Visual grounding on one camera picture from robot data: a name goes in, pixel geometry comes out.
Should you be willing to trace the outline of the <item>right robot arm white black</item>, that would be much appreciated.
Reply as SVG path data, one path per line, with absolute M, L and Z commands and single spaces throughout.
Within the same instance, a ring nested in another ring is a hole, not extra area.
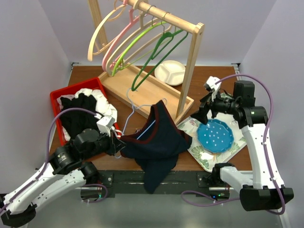
M 208 94 L 200 100 L 198 111 L 191 117 L 207 125 L 208 113 L 212 118 L 219 113 L 233 116 L 246 140 L 253 172 L 253 178 L 249 179 L 231 163 L 217 163 L 211 173 L 213 184 L 231 186 L 239 193 L 246 211 L 283 214 L 286 203 L 294 198 L 294 192 L 285 186 L 277 170 L 269 136 L 270 117 L 264 107 L 255 105 L 254 83 L 236 81 L 230 98 L 220 96 L 221 80 L 217 77 L 209 77 L 204 86 Z

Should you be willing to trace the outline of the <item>light blue wire hanger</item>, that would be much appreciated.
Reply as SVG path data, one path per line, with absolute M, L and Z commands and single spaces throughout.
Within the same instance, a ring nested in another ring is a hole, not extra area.
M 127 119 L 126 119 L 126 121 L 125 121 L 125 124 L 124 124 L 124 127 L 123 127 L 123 131 L 122 131 L 122 136 L 125 135 L 125 130 L 126 130 L 126 127 L 127 127 L 127 125 L 128 125 L 128 122 L 129 122 L 131 116 L 135 113 L 135 111 L 137 111 L 137 110 L 139 110 L 140 108 L 145 107 L 145 106 L 146 106 L 146 107 L 152 106 L 151 104 L 142 104 L 142 105 L 140 105 L 140 106 L 136 106 L 136 105 L 134 104 L 133 100 L 129 97 L 129 91 L 130 91 L 130 90 L 131 90 L 131 88 L 128 88 L 128 90 L 127 90 L 127 92 L 126 92 L 126 96 L 127 96 L 128 101 L 131 102 L 132 112 L 129 114 L 129 116 L 127 117 Z M 166 98 L 163 98 L 162 101 L 164 101 L 164 104 L 165 104 L 165 106 L 166 106 L 167 103 L 168 103 L 167 99 L 166 99 Z M 153 121 L 152 124 L 150 124 L 148 128 L 150 128 L 155 122 L 156 122 L 156 121 Z M 119 155 L 118 155 L 118 153 L 116 153 L 116 154 L 114 155 L 114 157 L 115 157 L 116 159 L 120 159 L 120 158 L 122 157 L 121 152 L 119 151 Z

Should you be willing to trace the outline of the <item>navy tank top red trim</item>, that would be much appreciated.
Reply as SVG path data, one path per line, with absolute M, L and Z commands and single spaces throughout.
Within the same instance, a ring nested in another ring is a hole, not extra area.
M 141 130 L 123 135 L 121 140 L 126 144 L 121 155 L 135 159 L 144 171 L 144 188 L 149 194 L 176 166 L 179 154 L 192 144 L 192 137 L 177 128 L 162 100 L 151 106 Z

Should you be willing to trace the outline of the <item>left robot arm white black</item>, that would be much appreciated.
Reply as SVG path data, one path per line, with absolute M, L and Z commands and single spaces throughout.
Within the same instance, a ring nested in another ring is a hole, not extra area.
M 58 147 L 47 162 L 20 187 L 0 196 L 1 220 L 5 226 L 19 228 L 36 212 L 56 198 L 78 187 L 96 186 L 100 180 L 90 161 L 102 153 L 115 155 L 126 146 L 115 132 L 86 129 L 75 139 Z

